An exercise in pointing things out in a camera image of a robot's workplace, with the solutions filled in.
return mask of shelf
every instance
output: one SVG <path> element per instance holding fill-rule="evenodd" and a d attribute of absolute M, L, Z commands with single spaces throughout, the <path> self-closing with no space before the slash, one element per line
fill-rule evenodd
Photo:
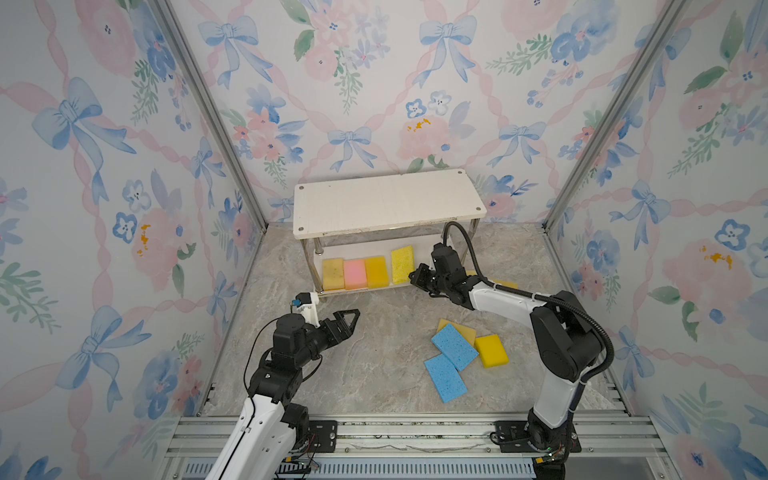
<path fill-rule="evenodd" d="M 463 170 L 296 185 L 298 240 L 483 218 L 485 205 Z"/>
<path fill-rule="evenodd" d="M 434 268 L 434 265 L 432 265 L 432 247 L 435 245 L 435 243 L 441 242 L 442 237 L 436 233 L 434 235 L 422 235 L 420 237 L 395 238 L 391 240 L 378 240 L 376 242 L 350 243 L 347 245 L 324 247 L 323 255 L 317 255 L 313 252 L 315 268 L 317 268 L 317 272 L 320 274 L 320 278 L 323 278 L 323 260 L 332 258 L 354 260 L 358 258 L 384 256 L 390 283 L 389 286 L 374 289 L 361 288 L 357 290 L 326 290 L 322 292 L 320 296 L 386 290 L 389 288 L 396 288 L 398 286 L 411 286 L 410 282 L 400 283 L 398 285 L 392 284 L 392 251 L 407 247 L 408 245 L 413 245 L 414 266 L 419 266 L 420 263 L 426 263 L 431 268 Z"/>

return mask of textured yellow sponge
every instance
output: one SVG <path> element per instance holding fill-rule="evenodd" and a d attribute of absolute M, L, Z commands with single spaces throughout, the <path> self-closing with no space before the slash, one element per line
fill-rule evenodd
<path fill-rule="evenodd" d="M 480 353 L 480 360 L 486 369 L 509 363 L 509 357 L 498 335 L 479 336 L 475 339 L 475 350 Z"/>
<path fill-rule="evenodd" d="M 323 289 L 338 290 L 344 288 L 344 259 L 329 258 L 323 260 Z"/>
<path fill-rule="evenodd" d="M 467 270 L 467 275 L 477 275 L 477 272 L 474 270 Z M 508 286 L 509 288 L 520 288 L 517 283 L 515 282 L 506 282 L 504 280 L 495 280 L 490 279 L 493 283 L 498 283 L 499 285 Z"/>
<path fill-rule="evenodd" d="M 389 286 L 389 274 L 386 272 L 384 257 L 366 258 L 366 276 L 368 277 L 368 288 Z"/>
<path fill-rule="evenodd" d="M 413 246 L 408 245 L 392 251 L 392 283 L 410 282 L 408 274 L 416 268 L 413 266 Z"/>
<path fill-rule="evenodd" d="M 459 325 L 458 323 L 453 323 L 451 320 L 440 319 L 440 323 L 437 324 L 438 333 L 440 330 L 444 329 L 446 325 L 453 325 L 454 328 L 456 328 L 458 332 L 462 334 L 469 345 L 475 345 L 475 337 L 478 335 L 475 329 L 471 329 L 468 326 Z"/>

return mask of gray marble floor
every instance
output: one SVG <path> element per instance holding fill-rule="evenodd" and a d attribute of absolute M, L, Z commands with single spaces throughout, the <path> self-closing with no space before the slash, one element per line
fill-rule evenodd
<path fill-rule="evenodd" d="M 440 226 L 417 227 L 328 239 L 326 244 L 379 240 L 383 237 L 439 233 Z M 517 282 L 534 292 L 556 293 L 562 285 L 533 225 L 481 223 L 473 240 L 483 273 Z M 467 257 L 467 266 L 471 263 Z M 289 302 L 312 283 L 301 246 L 287 226 L 272 225 L 258 253 L 250 282 L 214 373 L 215 395 L 204 415 L 236 415 L 245 399 L 243 368 L 253 338 L 270 320 L 288 312 Z M 491 313 L 463 309 L 445 299 L 431 299 L 415 287 L 332 296 L 321 302 L 322 318 L 335 310 L 362 313 L 354 336 L 323 354 L 317 374 L 301 385 L 293 401 L 314 413 L 365 412 L 512 412 L 526 411 L 538 397 L 544 367 L 533 332 Z M 501 337 L 509 364 L 484 369 L 479 359 L 462 372 L 468 393 L 443 403 L 424 367 L 439 354 L 430 339 L 439 319 Z M 272 344 L 273 327 L 264 330 L 254 350 L 247 378 Z M 314 368 L 314 362 L 305 372 Z M 603 376 L 590 381 L 580 408 L 609 409 Z"/>

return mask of shelf top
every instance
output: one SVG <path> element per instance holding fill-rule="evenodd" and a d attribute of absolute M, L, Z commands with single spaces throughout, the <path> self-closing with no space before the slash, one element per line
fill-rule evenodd
<path fill-rule="evenodd" d="M 486 213 L 462 169 L 299 184 L 293 204 L 296 239 L 471 220 Z"/>

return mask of wall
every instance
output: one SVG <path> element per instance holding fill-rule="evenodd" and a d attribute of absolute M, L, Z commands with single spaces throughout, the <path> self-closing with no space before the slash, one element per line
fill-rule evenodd
<path fill-rule="evenodd" d="M 691 2 L 551 231 L 688 480 L 768 478 L 767 15 Z"/>
<path fill-rule="evenodd" d="M 171 3 L 268 220 L 296 183 L 464 167 L 505 222 L 544 219 L 663 4 Z"/>
<path fill-rule="evenodd" d="M 3 2 L 0 32 L 0 478 L 150 478 L 256 231 L 141 0 Z"/>

